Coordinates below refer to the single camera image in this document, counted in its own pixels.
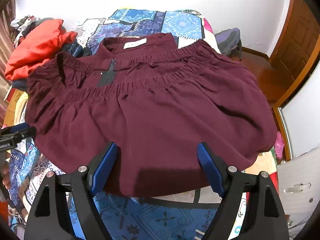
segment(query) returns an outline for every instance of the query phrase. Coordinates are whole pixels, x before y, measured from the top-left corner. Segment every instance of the maroon garment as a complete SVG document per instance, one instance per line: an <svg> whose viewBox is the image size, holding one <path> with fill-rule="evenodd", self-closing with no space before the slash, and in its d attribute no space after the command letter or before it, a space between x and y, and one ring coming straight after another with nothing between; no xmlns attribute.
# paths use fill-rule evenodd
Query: maroon garment
<svg viewBox="0 0 320 240"><path fill-rule="evenodd" d="M121 151L105 190L149 197L208 185L196 155L202 141L240 170L270 150L271 109L243 65L203 40L176 49L171 34L123 49L137 40L106 39L81 59L61 52L29 75L26 122L56 166L72 172L114 141ZM111 59L116 76L97 87Z"/></svg>

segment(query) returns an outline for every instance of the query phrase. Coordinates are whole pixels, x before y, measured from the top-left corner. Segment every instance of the bed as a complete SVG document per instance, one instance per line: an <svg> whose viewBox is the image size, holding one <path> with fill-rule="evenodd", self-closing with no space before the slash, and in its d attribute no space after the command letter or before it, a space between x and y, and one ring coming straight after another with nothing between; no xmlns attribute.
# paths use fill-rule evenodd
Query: bed
<svg viewBox="0 0 320 240"><path fill-rule="evenodd" d="M75 32L78 33L78 43L90 48L92 54L106 37L141 37L153 33L172 33L178 48L203 39L220 53L210 24L199 12L189 9L160 12L123 8L109 18L86 19L75 28ZM19 123L24 122L26 104ZM273 149L260 154L254 165L243 172L258 174L265 170L277 184L274 156ZM12 150L9 166L11 199L27 220L45 174L48 171L63 174L63 171L39 152L31 138L23 140ZM75 233L84 238L71 194L67 199ZM207 230L221 198L209 186L154 198L125 198L101 192L94 201L113 239L190 239L201 238L198 231ZM243 193L229 239L240 232L246 203L247 194Z"/></svg>

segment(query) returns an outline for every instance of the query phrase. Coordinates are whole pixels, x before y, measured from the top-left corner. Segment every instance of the baseboard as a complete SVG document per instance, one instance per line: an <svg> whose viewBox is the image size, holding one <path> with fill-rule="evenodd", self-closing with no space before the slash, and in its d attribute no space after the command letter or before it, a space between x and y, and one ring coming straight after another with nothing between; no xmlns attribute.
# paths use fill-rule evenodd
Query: baseboard
<svg viewBox="0 0 320 240"><path fill-rule="evenodd" d="M247 53L250 53L250 54L253 54L253 55L257 55L259 57L263 57L265 58L267 61L269 61L269 56L267 54L264 54L260 51L256 51L254 49L249 49L249 48L246 48L246 47L242 47L242 51L243 52L247 52Z"/></svg>

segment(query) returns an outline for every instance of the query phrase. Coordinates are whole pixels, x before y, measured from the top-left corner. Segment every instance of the wooden door frame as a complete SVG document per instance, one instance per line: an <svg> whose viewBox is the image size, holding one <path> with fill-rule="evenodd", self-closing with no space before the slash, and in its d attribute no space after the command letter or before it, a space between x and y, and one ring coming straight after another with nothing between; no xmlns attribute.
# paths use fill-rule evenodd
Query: wooden door frame
<svg viewBox="0 0 320 240"><path fill-rule="evenodd" d="M283 25L282 31L280 33L279 39L278 39L278 41L276 43L276 46L273 49L273 51L271 53L271 56L269 58L270 65L272 64L272 61L275 59L275 56L276 56L276 54L278 52L280 44L281 44L281 42L282 42L282 40L284 38L284 35L285 35L285 33L286 33L287 29L288 29L289 21L290 21L291 14L292 14L293 1L294 0L290 0L290 2L289 2L289 8L288 8L287 16L286 16L285 21L284 21L284 25Z"/></svg>
<svg viewBox="0 0 320 240"><path fill-rule="evenodd" d="M306 83L308 77L313 72L314 68L316 67L318 61L320 58L320 35L318 37L318 40L316 42L316 45L312 51L312 54L307 61L305 67L299 74L299 76L296 78L296 80L293 82L293 84L289 87L289 89L284 93L284 95L275 103L275 105L272 107L279 128L281 135L284 140L284 153L285 153L285 160L289 161L292 159L292 151L291 151L291 144L290 139L288 135L288 131L285 126L285 121L282 116L282 107L285 106L286 102L288 100L292 99L295 94L299 91L299 89Z"/></svg>

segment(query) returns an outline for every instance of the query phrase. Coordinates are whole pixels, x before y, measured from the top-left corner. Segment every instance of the wooden door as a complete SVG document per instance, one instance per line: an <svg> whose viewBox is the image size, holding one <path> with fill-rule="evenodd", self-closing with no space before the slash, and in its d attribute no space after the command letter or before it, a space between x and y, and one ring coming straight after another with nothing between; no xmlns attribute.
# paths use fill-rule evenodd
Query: wooden door
<svg viewBox="0 0 320 240"><path fill-rule="evenodd" d="M287 77L289 86L305 67L320 33L317 20L303 0L293 0L291 6L287 30L270 58L271 66Z"/></svg>

